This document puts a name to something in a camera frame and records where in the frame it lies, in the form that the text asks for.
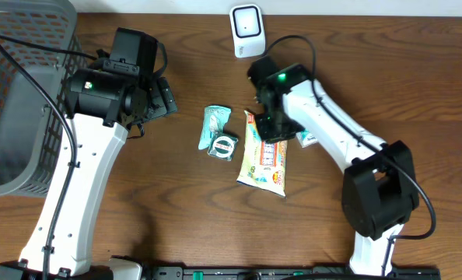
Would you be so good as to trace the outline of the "yellow snack bag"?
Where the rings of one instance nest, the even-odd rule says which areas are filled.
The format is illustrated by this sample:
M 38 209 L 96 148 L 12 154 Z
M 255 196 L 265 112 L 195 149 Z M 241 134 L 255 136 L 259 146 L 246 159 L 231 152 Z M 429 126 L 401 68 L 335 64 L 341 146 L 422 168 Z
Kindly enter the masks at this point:
M 244 154 L 236 182 L 285 197 L 288 142 L 280 141 L 273 144 L 263 142 L 258 134 L 255 116 L 247 110 L 244 113 L 246 115 Z

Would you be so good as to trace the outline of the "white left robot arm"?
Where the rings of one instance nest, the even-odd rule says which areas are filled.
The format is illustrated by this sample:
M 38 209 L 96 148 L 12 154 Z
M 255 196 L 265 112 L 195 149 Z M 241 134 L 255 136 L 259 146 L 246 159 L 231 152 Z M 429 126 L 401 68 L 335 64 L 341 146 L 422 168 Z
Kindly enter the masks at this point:
M 130 128 L 177 111 L 165 77 L 79 69 L 68 81 L 67 124 L 50 189 L 19 259 L 0 264 L 0 279 L 147 279 L 129 257 L 92 260 L 105 187 Z

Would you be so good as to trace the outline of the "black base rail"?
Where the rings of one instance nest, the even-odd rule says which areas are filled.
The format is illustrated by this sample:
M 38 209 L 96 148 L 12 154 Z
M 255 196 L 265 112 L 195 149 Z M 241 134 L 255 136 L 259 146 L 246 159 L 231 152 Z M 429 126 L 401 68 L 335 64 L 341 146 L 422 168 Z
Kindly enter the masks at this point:
M 347 267 L 316 266 L 313 268 L 153 268 L 149 280 L 280 280 L 280 279 L 370 279 L 356 276 Z M 437 268 L 393 268 L 378 279 L 441 280 Z

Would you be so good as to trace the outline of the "round dark green packet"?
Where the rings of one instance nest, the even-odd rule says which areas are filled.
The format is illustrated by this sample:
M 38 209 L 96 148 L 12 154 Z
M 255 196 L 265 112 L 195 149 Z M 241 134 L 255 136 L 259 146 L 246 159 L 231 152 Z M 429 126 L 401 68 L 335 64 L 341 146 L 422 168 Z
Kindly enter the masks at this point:
M 207 154 L 211 157 L 231 161 L 234 157 L 238 143 L 238 138 L 219 132 L 211 140 Z

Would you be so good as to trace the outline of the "small teal white packet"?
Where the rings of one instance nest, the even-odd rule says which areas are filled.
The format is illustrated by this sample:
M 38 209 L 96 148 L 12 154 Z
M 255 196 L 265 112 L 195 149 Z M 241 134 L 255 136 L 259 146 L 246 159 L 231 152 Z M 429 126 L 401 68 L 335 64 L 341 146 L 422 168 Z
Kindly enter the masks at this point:
M 318 143 L 317 139 L 307 130 L 297 132 L 296 138 L 302 148 Z

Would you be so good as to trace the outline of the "grey plastic mesh basket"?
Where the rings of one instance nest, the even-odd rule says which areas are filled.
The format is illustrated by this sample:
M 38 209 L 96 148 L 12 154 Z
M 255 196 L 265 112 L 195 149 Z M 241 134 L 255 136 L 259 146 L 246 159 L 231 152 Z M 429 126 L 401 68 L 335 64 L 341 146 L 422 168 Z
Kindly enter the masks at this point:
M 77 12 L 67 0 L 0 0 L 0 43 L 64 108 L 66 79 L 86 66 Z M 44 197 L 61 144 L 61 124 L 48 103 L 0 52 L 0 196 Z

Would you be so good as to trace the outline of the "mint green snack packet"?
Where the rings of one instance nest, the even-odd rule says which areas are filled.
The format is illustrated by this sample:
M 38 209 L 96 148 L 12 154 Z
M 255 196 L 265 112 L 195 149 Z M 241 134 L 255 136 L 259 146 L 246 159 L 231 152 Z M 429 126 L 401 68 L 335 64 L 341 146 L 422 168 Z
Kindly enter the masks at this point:
M 215 135 L 223 131 L 230 114 L 231 109 L 228 107 L 211 105 L 205 108 L 201 137 L 198 143 L 200 150 L 207 149 Z

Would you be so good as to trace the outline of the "white barcode scanner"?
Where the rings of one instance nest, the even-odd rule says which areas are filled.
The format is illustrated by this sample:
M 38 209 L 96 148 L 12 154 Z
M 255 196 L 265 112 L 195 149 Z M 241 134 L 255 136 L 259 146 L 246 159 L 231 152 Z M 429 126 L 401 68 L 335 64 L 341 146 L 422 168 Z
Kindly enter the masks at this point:
M 236 58 L 250 58 L 262 55 L 266 39 L 262 13 L 255 4 L 237 5 L 229 11 Z

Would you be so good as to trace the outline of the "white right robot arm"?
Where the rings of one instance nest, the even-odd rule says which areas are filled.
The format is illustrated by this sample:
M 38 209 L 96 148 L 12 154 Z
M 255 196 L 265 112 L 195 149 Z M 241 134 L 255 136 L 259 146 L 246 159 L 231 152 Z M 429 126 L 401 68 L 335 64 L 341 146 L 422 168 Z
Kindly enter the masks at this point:
M 265 56 L 251 64 L 247 76 L 264 106 L 255 117 L 261 140 L 272 144 L 306 130 L 343 173 L 342 210 L 355 230 L 352 272 L 388 276 L 390 238 L 419 206 L 410 149 L 401 141 L 389 145 L 357 124 L 303 65 L 280 69 Z

